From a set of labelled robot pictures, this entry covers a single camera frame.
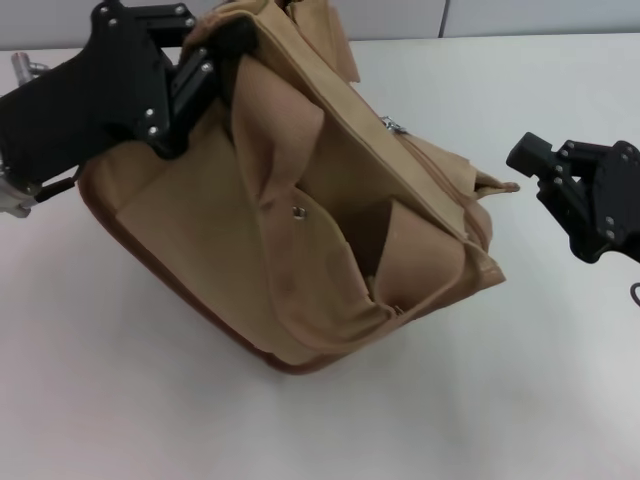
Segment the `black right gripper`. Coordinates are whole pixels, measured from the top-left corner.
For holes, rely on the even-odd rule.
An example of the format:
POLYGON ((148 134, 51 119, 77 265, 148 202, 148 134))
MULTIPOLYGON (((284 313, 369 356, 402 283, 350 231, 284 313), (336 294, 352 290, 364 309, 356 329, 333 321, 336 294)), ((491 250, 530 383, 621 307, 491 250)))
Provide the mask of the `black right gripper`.
POLYGON ((506 163, 525 176, 540 176, 536 197, 579 259, 595 263, 616 252, 640 263, 639 148, 626 141, 603 146, 567 140, 553 151, 528 132, 506 163))

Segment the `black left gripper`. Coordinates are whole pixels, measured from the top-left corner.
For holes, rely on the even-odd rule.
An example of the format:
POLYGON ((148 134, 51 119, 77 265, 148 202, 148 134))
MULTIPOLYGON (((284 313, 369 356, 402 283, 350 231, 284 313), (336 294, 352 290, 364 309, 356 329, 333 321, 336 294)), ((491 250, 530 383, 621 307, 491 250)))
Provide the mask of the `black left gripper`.
POLYGON ((239 60, 255 29, 233 20, 198 42, 168 87, 161 48, 179 47, 196 25, 184 3, 126 7, 104 2, 72 59, 0 97, 0 155, 12 173, 62 173, 127 140, 155 140, 173 160, 212 102, 231 103, 239 60))

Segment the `khaki canvas food bag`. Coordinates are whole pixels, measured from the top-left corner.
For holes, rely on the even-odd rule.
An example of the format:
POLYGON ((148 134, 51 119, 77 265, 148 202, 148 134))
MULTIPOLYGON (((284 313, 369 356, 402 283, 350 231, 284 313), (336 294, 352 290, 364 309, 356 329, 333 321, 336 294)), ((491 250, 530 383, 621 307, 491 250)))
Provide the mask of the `khaki canvas food bag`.
POLYGON ((503 281, 483 197, 511 193, 467 159, 387 130, 328 0, 238 0, 197 24, 253 24, 231 103, 211 103, 164 161, 129 142, 80 194, 193 308, 289 371, 319 369, 503 281))

